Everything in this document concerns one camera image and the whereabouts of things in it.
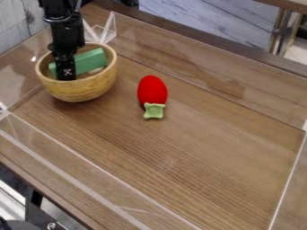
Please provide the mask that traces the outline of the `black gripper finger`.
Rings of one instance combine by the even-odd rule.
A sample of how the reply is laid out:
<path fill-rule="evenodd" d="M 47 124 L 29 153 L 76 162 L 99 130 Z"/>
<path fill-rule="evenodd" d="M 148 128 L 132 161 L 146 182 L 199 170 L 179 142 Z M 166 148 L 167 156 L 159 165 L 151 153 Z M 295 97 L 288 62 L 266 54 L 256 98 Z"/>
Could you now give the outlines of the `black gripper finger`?
<path fill-rule="evenodd" d="M 60 81 L 72 81 L 77 78 L 76 62 L 72 57 L 67 59 L 57 58 L 56 65 L 56 79 Z"/>

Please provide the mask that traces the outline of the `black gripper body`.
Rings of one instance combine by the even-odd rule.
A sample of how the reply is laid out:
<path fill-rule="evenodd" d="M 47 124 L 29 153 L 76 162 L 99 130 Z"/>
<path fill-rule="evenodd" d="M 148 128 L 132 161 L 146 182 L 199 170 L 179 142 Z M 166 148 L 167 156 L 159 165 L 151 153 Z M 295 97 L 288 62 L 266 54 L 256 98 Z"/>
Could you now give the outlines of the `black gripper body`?
<path fill-rule="evenodd" d="M 49 50 L 56 60 L 68 60 L 77 49 L 85 46 L 83 18 L 79 12 L 48 13 L 52 28 Z"/>

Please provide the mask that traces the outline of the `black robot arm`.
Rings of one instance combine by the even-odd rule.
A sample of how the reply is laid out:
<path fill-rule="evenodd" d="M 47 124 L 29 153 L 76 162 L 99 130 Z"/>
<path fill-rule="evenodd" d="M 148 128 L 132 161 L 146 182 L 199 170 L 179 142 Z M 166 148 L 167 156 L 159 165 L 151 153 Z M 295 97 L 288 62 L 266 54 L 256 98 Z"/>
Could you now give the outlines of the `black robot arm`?
<path fill-rule="evenodd" d="M 37 0 L 43 9 L 43 20 L 52 29 L 52 43 L 48 50 L 53 54 L 55 77 L 60 81 L 77 79 L 75 54 L 85 46 L 84 25 L 77 10 L 77 0 Z"/>

